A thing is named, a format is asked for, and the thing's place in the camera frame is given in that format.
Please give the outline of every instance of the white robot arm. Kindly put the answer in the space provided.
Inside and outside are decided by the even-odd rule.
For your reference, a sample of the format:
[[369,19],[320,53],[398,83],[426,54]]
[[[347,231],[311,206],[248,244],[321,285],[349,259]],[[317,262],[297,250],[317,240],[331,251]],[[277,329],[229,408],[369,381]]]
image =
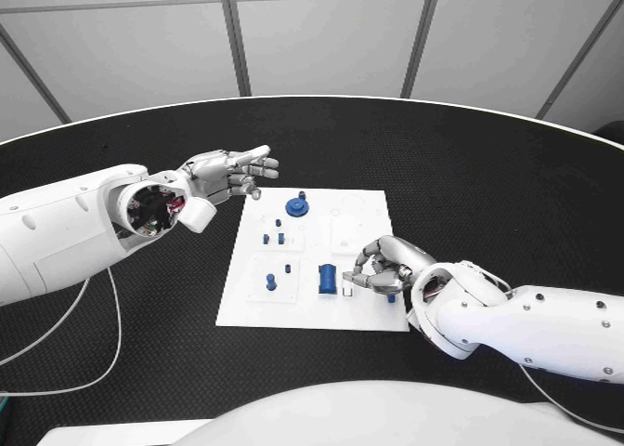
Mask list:
[[[376,274],[362,267],[373,256]],[[402,239],[366,248],[343,277],[380,294],[411,288],[418,328],[454,358],[486,344],[526,367],[624,384],[624,297],[507,284],[470,262],[437,263]]]
[[255,176],[278,177],[268,154],[210,151],[153,176],[122,164],[0,199],[0,306],[81,282],[179,221],[202,232],[215,204],[258,200]]

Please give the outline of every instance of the black textured mat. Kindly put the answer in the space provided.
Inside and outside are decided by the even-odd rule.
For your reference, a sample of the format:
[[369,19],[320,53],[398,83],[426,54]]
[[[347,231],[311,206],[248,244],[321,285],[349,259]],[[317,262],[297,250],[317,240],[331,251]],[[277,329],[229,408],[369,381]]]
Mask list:
[[[150,173],[195,154],[268,144],[264,186],[383,189],[395,234],[441,261],[471,260],[519,286],[624,295],[624,151],[520,119],[363,98],[252,98],[141,111],[0,146],[0,197],[117,164]],[[416,333],[216,327],[242,199],[207,230],[177,227],[112,268],[122,355],[89,389],[14,399],[9,446],[56,426],[213,418],[285,390],[386,379],[542,401],[490,348],[450,358]],[[0,308],[0,359],[55,323],[79,286]],[[48,341],[0,368],[0,390],[95,379],[117,344],[105,273]],[[533,373],[559,401],[624,427],[624,386]]]

